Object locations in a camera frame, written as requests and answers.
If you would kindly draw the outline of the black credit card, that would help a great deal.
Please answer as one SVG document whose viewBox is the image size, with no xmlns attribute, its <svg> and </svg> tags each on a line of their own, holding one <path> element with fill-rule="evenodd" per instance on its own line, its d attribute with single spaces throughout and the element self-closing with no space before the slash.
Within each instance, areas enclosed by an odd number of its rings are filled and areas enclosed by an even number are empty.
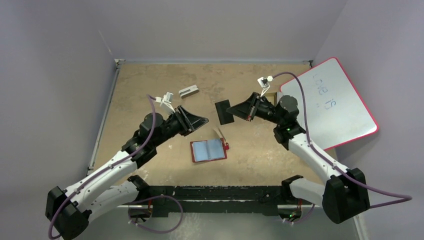
<svg viewBox="0 0 424 240">
<path fill-rule="evenodd" d="M 230 107 L 231 107 L 231 104 L 228 99 L 215 103 L 215 108 L 216 108 L 219 124 L 221 126 L 235 122 L 234 116 L 227 112 L 227 109 Z"/>
</svg>

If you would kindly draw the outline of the red card holder wallet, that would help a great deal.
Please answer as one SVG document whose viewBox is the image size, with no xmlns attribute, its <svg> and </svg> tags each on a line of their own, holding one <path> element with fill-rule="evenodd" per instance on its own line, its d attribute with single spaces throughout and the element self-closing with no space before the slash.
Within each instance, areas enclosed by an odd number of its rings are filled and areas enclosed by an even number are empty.
<svg viewBox="0 0 424 240">
<path fill-rule="evenodd" d="M 229 143 L 226 142 L 224 138 L 190 142 L 190 151 L 193 163 L 227 159 L 227 151 L 229 149 Z"/>
</svg>

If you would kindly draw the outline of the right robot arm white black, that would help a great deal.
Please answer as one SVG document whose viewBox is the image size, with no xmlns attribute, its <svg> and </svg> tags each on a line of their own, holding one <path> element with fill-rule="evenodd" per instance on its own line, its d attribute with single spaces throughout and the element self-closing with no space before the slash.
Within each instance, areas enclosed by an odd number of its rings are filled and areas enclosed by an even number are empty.
<svg viewBox="0 0 424 240">
<path fill-rule="evenodd" d="M 259 117 L 274 123 L 276 141 L 305 161 L 323 182 L 317 184 L 300 175 L 283 180 L 280 196 L 284 202 L 292 204 L 302 199 L 318 205 L 335 224 L 370 209 L 369 194 L 364 187 L 365 174 L 358 168 L 349 169 L 314 144 L 308 131 L 297 121 L 300 111 L 296 98 L 284 95 L 273 105 L 253 92 L 247 100 L 227 108 L 226 112 L 249 122 Z"/>
</svg>

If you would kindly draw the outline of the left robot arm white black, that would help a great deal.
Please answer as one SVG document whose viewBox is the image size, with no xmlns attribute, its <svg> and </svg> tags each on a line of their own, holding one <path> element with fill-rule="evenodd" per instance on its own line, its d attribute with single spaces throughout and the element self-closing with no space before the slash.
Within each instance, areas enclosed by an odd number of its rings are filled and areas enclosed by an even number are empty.
<svg viewBox="0 0 424 240">
<path fill-rule="evenodd" d="M 56 229 L 59 237 L 72 240 L 91 221 L 116 206 L 146 203 L 150 186 L 138 175 L 130 176 L 120 186 L 113 186 L 114 183 L 151 160 L 159 145 L 176 135 L 187 136 L 208 122 L 206 117 L 194 115 L 181 105 L 167 119 L 156 112 L 147 114 L 132 138 L 107 163 L 66 189 L 56 186 L 48 192 L 48 237 L 54 240 L 52 230 Z"/>
</svg>

